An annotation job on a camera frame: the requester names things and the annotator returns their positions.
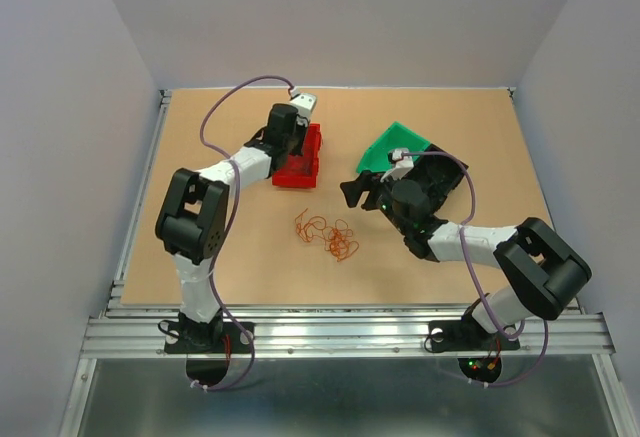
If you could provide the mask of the black plastic bin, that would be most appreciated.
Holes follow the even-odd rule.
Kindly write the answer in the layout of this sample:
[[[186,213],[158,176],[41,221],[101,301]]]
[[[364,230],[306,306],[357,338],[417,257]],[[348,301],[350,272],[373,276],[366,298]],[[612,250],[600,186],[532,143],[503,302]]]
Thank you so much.
[[[414,167],[404,178],[415,182],[425,196],[425,212],[435,214],[463,180],[461,167],[467,170],[468,165],[463,161],[457,163],[451,154],[435,144],[415,151],[412,159]]]

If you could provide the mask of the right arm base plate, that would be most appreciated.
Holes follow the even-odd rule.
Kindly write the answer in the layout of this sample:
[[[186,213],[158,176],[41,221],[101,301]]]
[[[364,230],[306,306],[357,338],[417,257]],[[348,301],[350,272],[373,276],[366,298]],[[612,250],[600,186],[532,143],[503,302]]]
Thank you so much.
[[[497,345],[507,351],[521,348],[518,340],[510,341],[499,333],[490,334],[475,321],[432,320],[428,328],[423,347],[429,353],[488,352]]]

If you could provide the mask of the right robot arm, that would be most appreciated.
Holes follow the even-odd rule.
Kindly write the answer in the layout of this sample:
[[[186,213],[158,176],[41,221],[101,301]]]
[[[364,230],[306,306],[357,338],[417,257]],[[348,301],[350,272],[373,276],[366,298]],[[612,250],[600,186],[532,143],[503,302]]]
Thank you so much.
[[[385,179],[365,171],[340,189],[350,208],[379,210],[417,258],[464,262],[499,269],[503,289],[479,298],[453,322],[441,326],[442,345],[482,347],[506,327],[535,316],[555,320],[592,277],[586,261],[549,225],[529,217],[517,226],[474,227],[436,213],[459,178]]]

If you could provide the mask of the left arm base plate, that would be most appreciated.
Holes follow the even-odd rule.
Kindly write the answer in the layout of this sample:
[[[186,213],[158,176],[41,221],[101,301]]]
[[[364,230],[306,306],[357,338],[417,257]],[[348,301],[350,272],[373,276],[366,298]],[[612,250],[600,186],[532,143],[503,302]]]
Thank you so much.
[[[178,321],[162,320],[158,329],[165,337],[163,352],[168,355],[251,353],[246,336],[230,321],[217,321],[210,328],[206,324],[189,327]]]

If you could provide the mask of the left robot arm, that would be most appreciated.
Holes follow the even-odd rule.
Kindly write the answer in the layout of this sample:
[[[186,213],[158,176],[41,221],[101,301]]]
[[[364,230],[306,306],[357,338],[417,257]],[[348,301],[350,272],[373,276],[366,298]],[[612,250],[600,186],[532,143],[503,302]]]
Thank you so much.
[[[155,225],[171,254],[182,303],[176,321],[162,321],[168,354],[211,353],[223,339],[223,306],[213,289],[214,265],[236,212],[239,193],[302,154],[316,97],[302,93],[272,106],[268,121],[235,154],[199,171],[172,176]]]

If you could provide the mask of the green plastic bin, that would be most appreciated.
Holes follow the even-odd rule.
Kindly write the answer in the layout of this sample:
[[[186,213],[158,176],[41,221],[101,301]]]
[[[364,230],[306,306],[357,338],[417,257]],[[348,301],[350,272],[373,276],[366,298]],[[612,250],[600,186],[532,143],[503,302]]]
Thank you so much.
[[[392,123],[363,153],[356,173],[371,171],[384,173],[391,169],[388,155],[395,149],[405,148],[410,152],[425,151],[431,142],[405,125]]]

